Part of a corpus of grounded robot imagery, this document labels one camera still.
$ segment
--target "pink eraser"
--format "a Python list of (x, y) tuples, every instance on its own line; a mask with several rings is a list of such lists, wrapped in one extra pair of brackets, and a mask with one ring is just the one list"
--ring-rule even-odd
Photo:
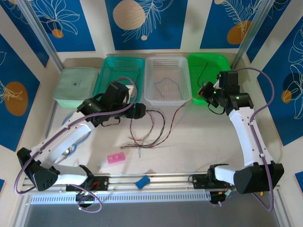
[(116, 153), (113, 155), (108, 155), (107, 160), (109, 164), (115, 163), (115, 162), (120, 162), (125, 160), (125, 154), (124, 152)]

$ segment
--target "green basket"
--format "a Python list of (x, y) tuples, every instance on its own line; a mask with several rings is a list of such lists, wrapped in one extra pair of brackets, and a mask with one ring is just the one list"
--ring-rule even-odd
[[(94, 89), (94, 96), (105, 93), (109, 83), (120, 77), (128, 77), (136, 83), (138, 95), (136, 103), (141, 99), (145, 60), (142, 58), (129, 57), (107, 57), (104, 59), (100, 75)], [(128, 80), (121, 80), (119, 83), (131, 85)]]
[[(197, 96), (204, 83), (215, 84), (220, 71), (231, 70), (227, 58), (216, 53), (193, 53), (187, 57), (187, 61), (193, 98)], [(201, 97), (195, 98), (193, 102), (196, 105), (207, 105)]]

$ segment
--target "blue sponge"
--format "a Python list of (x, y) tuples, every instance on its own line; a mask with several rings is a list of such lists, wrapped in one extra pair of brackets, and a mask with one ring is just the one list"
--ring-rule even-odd
[(135, 184), (139, 189), (142, 189), (145, 185), (147, 185), (150, 182), (151, 182), (150, 178), (148, 178), (148, 176), (145, 175), (139, 181), (137, 181)]

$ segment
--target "gray floor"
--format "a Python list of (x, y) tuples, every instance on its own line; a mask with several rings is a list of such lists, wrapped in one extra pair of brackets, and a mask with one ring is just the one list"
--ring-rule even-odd
[(76, 205), (31, 205), (26, 227), (260, 227), (279, 226), (251, 195), (238, 195), (222, 207), (207, 201), (107, 203), (88, 214)]

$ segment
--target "container lid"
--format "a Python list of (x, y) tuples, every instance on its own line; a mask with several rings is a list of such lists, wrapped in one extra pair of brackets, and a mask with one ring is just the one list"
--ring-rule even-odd
[(65, 68), (55, 88), (53, 97), (65, 100), (85, 100), (91, 98), (98, 71), (94, 68)]

